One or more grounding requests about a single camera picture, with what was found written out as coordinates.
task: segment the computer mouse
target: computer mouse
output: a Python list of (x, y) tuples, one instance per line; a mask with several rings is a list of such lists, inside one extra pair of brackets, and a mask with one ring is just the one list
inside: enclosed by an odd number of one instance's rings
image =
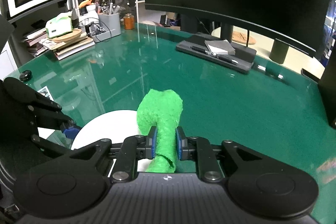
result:
[(27, 82), (33, 77), (32, 71), (31, 70), (25, 70), (20, 74), (20, 81), (22, 82)]

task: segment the black shelf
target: black shelf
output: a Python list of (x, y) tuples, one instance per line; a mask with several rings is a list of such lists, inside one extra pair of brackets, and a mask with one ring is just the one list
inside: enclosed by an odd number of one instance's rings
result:
[(11, 19), (9, 19), (8, 22), (9, 23), (13, 23), (13, 22), (19, 20), (20, 18), (23, 18), (24, 16), (27, 16), (27, 15), (29, 15), (29, 14), (37, 11), (37, 10), (40, 10), (42, 8), (45, 8), (45, 7), (48, 7), (49, 5), (55, 4), (55, 3), (60, 2), (60, 1), (63, 1), (63, 0), (50, 0), (50, 1), (46, 1), (46, 2), (44, 2), (42, 4), (40, 4), (40, 5), (37, 5), (37, 6), (33, 7), (33, 8), (31, 8), (31, 9), (29, 9), (29, 10), (27, 10), (27, 11), (25, 11), (25, 12), (23, 12), (23, 13), (17, 15), (17, 16), (15, 16), (15, 17), (13, 17)]

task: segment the beige table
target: beige table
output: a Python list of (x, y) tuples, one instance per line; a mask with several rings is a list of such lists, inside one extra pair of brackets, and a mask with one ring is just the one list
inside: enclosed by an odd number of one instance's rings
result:
[[(234, 31), (247, 34), (247, 30), (236, 26), (234, 26)], [(221, 28), (215, 29), (212, 35), (214, 37), (220, 37)], [(249, 45), (249, 47), (255, 49), (257, 55), (269, 59), (274, 40), (255, 32), (250, 32), (250, 36), (254, 37), (257, 42), (254, 45)], [(285, 62), (281, 64), (281, 66), (293, 70), (298, 74), (301, 74), (301, 69), (304, 68), (318, 78), (321, 78), (324, 72), (323, 65), (315, 57), (311, 58), (292, 47), (289, 47)]]

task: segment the green fabric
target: green fabric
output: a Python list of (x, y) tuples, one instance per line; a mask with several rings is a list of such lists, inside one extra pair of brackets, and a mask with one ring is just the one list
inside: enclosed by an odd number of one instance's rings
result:
[(173, 90), (150, 90), (138, 107), (136, 119), (142, 135), (157, 127), (155, 158), (147, 172), (174, 173), (177, 163), (175, 129), (182, 113), (182, 99)]

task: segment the green tabletop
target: green tabletop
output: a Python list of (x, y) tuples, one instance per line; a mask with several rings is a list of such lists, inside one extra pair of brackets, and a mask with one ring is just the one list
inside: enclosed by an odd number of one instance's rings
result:
[[(312, 215), (334, 224), (336, 167), (318, 167), (336, 158), (336, 131), (328, 126), (317, 84), (260, 57), (255, 62), (261, 69), (243, 75), (177, 52), (176, 43), (189, 36), (139, 24), (62, 61), (45, 53), (11, 76), (31, 70), (28, 85), (47, 86), (80, 126), (105, 112), (137, 110), (150, 89), (172, 89), (183, 100), (180, 125), (187, 136), (213, 144), (231, 139), (308, 172), (320, 187)], [(193, 162), (177, 169), (191, 170)]]

